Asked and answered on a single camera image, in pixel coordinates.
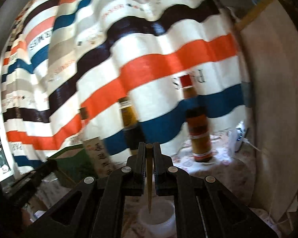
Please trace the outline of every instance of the glass bottle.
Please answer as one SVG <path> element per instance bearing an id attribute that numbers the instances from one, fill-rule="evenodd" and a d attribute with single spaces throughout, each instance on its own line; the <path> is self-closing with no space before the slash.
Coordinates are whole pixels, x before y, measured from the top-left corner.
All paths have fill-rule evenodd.
<path id="1" fill-rule="evenodd" d="M 124 122 L 124 135 L 127 146 L 130 148 L 131 154 L 136 155 L 138 153 L 139 142 L 145 142 L 145 135 L 129 97 L 123 97 L 118 102 Z"/>
<path id="2" fill-rule="evenodd" d="M 211 140 L 208 130 L 206 108 L 199 106 L 197 101 L 197 92 L 192 84 L 189 75 L 180 77 L 182 91 L 187 102 L 186 121 L 190 139 L 192 142 L 192 151 L 196 162 L 208 162 L 212 158 Z"/>

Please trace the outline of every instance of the white electrical device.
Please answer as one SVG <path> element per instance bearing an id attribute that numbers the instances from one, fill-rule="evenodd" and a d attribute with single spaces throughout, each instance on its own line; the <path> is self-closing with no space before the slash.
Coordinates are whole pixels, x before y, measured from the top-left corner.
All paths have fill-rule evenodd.
<path id="1" fill-rule="evenodd" d="M 236 151 L 239 151 L 242 143 L 244 142 L 244 137 L 247 128 L 244 121 L 241 121 L 230 133 L 228 137 L 228 155 L 234 157 Z"/>

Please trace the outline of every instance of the white plastic container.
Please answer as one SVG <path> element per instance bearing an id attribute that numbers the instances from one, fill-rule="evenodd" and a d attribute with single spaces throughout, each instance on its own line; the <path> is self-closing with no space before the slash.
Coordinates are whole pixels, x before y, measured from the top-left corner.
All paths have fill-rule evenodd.
<path id="1" fill-rule="evenodd" d="M 147 205 L 142 207 L 138 220 L 155 238 L 167 238 L 176 233 L 175 210 L 171 201 L 153 200 L 151 213 Z"/>

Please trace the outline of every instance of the black stripe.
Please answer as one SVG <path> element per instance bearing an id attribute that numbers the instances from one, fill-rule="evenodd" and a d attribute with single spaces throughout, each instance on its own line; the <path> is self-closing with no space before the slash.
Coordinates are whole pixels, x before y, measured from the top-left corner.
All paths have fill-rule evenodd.
<path id="1" fill-rule="evenodd" d="M 87 52 L 81 59 L 78 60 L 77 73 L 49 96 L 48 100 L 50 109 L 44 111 L 44 116 L 42 111 L 40 113 L 35 113 L 32 111 L 26 111 L 26 108 L 24 108 L 24 112 L 26 112 L 26 119 L 32 119 L 24 119 L 24 121 L 46 122 L 46 119 L 48 119 L 58 108 L 60 108 L 71 96 L 75 94 L 77 81 L 87 71 L 109 58 L 111 46 L 120 38 L 132 33 L 145 33 L 160 36 L 165 34 L 174 23 L 180 20 L 192 19 L 197 22 L 203 22 L 209 16 L 217 15 L 219 13 L 220 12 L 213 0 L 204 0 L 199 7 L 195 9 L 186 5 L 174 5 L 166 9 L 161 18 L 157 21 L 147 21 L 144 18 L 137 18 L 134 16 L 122 18 L 108 29 L 107 40 L 103 44 Z M 7 115 L 4 117 L 4 121 L 13 118 L 16 118 L 16 116 Z"/>
<path id="2" fill-rule="evenodd" d="M 20 32 L 15 36 L 15 40 L 23 33 L 24 28 L 26 27 L 26 25 L 30 22 L 30 20 L 32 20 L 35 16 L 37 16 L 40 12 L 48 9 L 48 8 L 52 8 L 54 6 L 57 6 L 60 0 L 48 0 L 42 4 L 40 4 L 38 7 L 36 7 L 33 11 L 31 11 L 29 13 L 29 15 L 26 17 L 26 19 L 23 22 L 23 26 L 22 29 L 20 30 Z"/>
<path id="3" fill-rule="evenodd" d="M 6 122 L 8 119 L 21 118 L 23 121 L 34 121 L 34 122 L 49 122 L 49 117 L 51 113 L 48 110 L 38 111 L 36 109 L 29 108 L 8 108 L 6 112 L 3 113 L 3 120 Z"/>

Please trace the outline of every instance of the metal screw head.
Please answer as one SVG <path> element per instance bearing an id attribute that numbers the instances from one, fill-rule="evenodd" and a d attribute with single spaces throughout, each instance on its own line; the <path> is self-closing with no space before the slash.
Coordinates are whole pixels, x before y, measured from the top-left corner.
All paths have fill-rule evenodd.
<path id="1" fill-rule="evenodd" d="M 215 182 L 215 178 L 213 176 L 207 176 L 207 177 L 205 177 L 205 180 L 209 183 L 214 183 Z"/>
<path id="2" fill-rule="evenodd" d="M 129 172 L 131 171 L 131 167 L 129 167 L 129 166 L 124 166 L 124 167 L 121 169 L 121 171 L 122 171 L 123 173 L 129 173 Z"/>
<path id="3" fill-rule="evenodd" d="M 86 183 L 86 184 L 91 184 L 91 183 L 93 183 L 94 182 L 94 178 L 93 177 L 86 177 L 85 179 L 84 179 L 84 182 Z"/>
<path id="4" fill-rule="evenodd" d="M 168 171 L 171 172 L 171 173 L 176 173 L 178 171 L 178 169 L 175 166 L 170 166 L 168 168 Z"/>

